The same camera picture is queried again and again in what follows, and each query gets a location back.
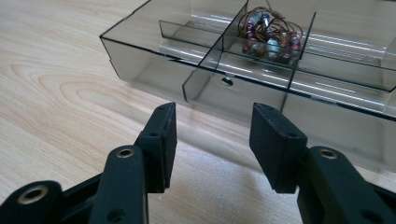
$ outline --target tabletop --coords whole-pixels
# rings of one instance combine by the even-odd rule
[[[0,2],[0,203],[38,180],[63,190],[101,173],[170,99],[120,80],[99,35],[132,1]],[[296,194],[271,190],[249,128],[177,105],[171,187],[150,194],[151,223],[301,223]],[[396,191],[394,173],[360,169]]]

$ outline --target wood grain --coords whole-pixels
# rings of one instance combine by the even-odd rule
[[[142,3],[0,2],[0,203],[37,180],[68,189],[102,172],[168,102],[119,80],[99,40]],[[248,128],[178,105],[177,137],[171,188],[149,196],[151,223],[301,223],[296,196],[271,191]],[[395,189],[393,174],[366,174]]]

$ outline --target acrylic organizer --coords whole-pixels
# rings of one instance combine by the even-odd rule
[[[309,146],[394,171],[396,26],[318,2],[271,2],[303,29],[301,48],[286,62],[244,52],[251,43],[238,36],[241,17],[264,1],[152,0],[101,40],[118,76],[135,88],[246,125],[253,103],[271,105]]]

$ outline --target wooden table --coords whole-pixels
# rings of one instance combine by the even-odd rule
[[[99,39],[143,2],[0,2],[0,203],[37,180],[69,189],[102,172],[168,102],[119,80]],[[151,223],[301,223],[296,195],[269,187],[248,131],[178,105],[171,188],[149,195]],[[394,173],[363,173],[396,190]]]

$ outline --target pile of jewelry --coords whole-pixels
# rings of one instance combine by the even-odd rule
[[[256,7],[239,21],[239,37],[247,39],[242,52],[289,64],[300,53],[303,29],[294,22],[286,21],[266,1],[268,7]]]

